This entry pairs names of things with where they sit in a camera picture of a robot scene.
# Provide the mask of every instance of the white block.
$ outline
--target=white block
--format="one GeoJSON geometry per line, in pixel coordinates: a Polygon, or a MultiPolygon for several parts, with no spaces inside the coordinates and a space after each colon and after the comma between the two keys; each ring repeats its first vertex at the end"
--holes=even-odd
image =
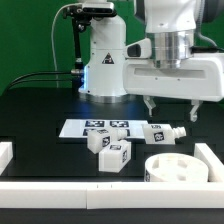
{"type": "Polygon", "coordinates": [[[0,208],[86,208],[87,183],[0,182],[0,208]]]}
{"type": "Polygon", "coordinates": [[[175,145],[175,139],[186,136],[184,127],[171,128],[169,124],[143,124],[146,144],[175,145]]]}
{"type": "Polygon", "coordinates": [[[13,157],[12,142],[0,143],[0,175],[3,173],[13,157]]]}
{"type": "Polygon", "coordinates": [[[99,153],[99,171],[119,173],[131,159],[131,143],[113,141],[99,153]]]}
{"type": "Polygon", "coordinates": [[[195,144],[194,157],[200,159],[208,166],[208,180],[210,182],[224,182],[224,165],[207,144],[195,144]]]}
{"type": "Polygon", "coordinates": [[[103,148],[108,146],[112,141],[118,141],[127,137],[127,130],[117,129],[111,126],[100,130],[88,132],[87,148],[94,154],[99,153],[103,148]]]}
{"type": "Polygon", "coordinates": [[[222,183],[103,183],[87,190],[87,209],[224,208],[222,183]]]}

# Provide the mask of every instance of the cable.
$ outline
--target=cable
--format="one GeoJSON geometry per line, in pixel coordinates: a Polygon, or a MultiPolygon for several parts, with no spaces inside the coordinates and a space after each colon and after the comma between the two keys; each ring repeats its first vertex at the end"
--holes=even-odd
{"type": "Polygon", "coordinates": [[[52,53],[53,53],[53,60],[54,60],[54,69],[55,71],[58,70],[58,65],[57,65],[57,58],[56,58],[56,53],[55,53],[55,44],[54,44],[54,31],[55,31],[55,25],[56,25],[56,21],[58,19],[59,14],[61,13],[61,11],[64,8],[68,8],[71,6],[75,6],[75,5],[80,5],[79,3],[76,4],[68,4],[68,5],[64,5],[63,7],[61,7],[58,12],[56,13],[53,23],[52,23],[52,28],[51,28],[51,45],[52,45],[52,53]]]}
{"type": "Polygon", "coordinates": [[[22,75],[18,78],[16,78],[15,80],[13,80],[12,82],[10,82],[8,84],[8,86],[5,88],[5,90],[3,91],[3,94],[6,93],[13,85],[14,83],[20,82],[23,79],[29,78],[29,77],[33,77],[33,76],[45,76],[45,75],[71,75],[70,71],[44,71],[44,72],[35,72],[35,73],[30,73],[30,74],[26,74],[26,75],[22,75]]]}
{"type": "Polygon", "coordinates": [[[26,83],[26,82],[72,82],[73,79],[29,79],[29,80],[21,80],[18,82],[11,83],[10,85],[7,86],[7,88],[4,90],[3,94],[4,95],[9,89],[11,89],[13,86],[21,84],[21,83],[26,83]]]}
{"type": "Polygon", "coordinates": [[[197,20],[196,35],[198,36],[199,39],[210,43],[213,47],[217,47],[217,44],[215,43],[215,41],[213,41],[212,39],[206,36],[203,36],[201,33],[201,24],[202,24],[203,15],[204,15],[204,9],[205,9],[205,0],[201,0],[201,7],[199,10],[199,15],[197,20]]]}
{"type": "Polygon", "coordinates": [[[224,52],[224,48],[193,46],[193,47],[191,47],[191,52],[192,52],[192,54],[194,54],[194,53],[217,53],[217,52],[224,52]]]}

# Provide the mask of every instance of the black cable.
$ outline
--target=black cable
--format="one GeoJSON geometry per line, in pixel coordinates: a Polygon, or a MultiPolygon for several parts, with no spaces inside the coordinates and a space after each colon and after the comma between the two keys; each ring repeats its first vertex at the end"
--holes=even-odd
{"type": "Polygon", "coordinates": [[[17,82],[17,81],[20,81],[22,79],[26,79],[26,78],[29,78],[29,77],[32,77],[32,76],[39,76],[39,75],[71,75],[71,71],[59,71],[59,72],[56,72],[56,71],[44,71],[44,72],[34,72],[34,73],[30,73],[30,74],[26,74],[26,75],[22,75],[16,79],[14,79],[11,83],[13,82],[17,82]]]}
{"type": "Polygon", "coordinates": [[[44,72],[35,72],[35,73],[30,73],[26,75],[22,75],[16,79],[14,79],[12,82],[10,82],[5,90],[3,91],[3,94],[5,94],[12,86],[14,86],[14,83],[19,83],[21,80],[33,77],[33,76],[45,76],[45,75],[71,75],[71,71],[44,71],[44,72]]]}
{"type": "Polygon", "coordinates": [[[191,48],[191,52],[192,53],[217,53],[217,52],[224,52],[224,49],[219,47],[193,46],[191,48]]]}
{"type": "Polygon", "coordinates": [[[29,79],[29,80],[21,80],[17,82],[13,82],[8,87],[4,90],[3,94],[4,95],[9,89],[11,89],[13,86],[21,84],[21,83],[26,83],[26,82],[72,82],[74,79],[29,79]]]}

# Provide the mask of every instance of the white border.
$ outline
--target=white border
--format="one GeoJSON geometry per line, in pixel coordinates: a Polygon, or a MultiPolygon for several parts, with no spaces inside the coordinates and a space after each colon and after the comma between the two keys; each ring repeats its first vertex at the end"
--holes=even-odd
{"type": "Polygon", "coordinates": [[[224,166],[206,144],[195,156],[219,182],[0,182],[0,208],[224,208],[224,166]]]}

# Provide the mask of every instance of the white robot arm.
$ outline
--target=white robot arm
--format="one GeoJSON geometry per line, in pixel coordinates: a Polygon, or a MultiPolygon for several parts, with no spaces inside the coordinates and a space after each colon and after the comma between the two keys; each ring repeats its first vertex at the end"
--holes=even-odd
{"type": "Polygon", "coordinates": [[[65,9],[65,17],[72,17],[75,42],[74,75],[82,75],[79,95],[99,103],[116,103],[128,99],[123,88],[123,49],[126,25],[107,0],[78,0],[79,5],[65,9]],[[79,32],[90,27],[90,61],[82,63],[79,32]]]}
{"type": "Polygon", "coordinates": [[[190,119],[196,121],[202,101],[224,97],[224,56],[192,51],[196,22],[213,20],[224,9],[224,1],[135,0],[134,4],[136,17],[146,24],[146,38],[125,48],[125,90],[143,95],[150,115],[155,96],[192,100],[190,119]],[[205,4],[210,13],[204,12],[205,4]]]}

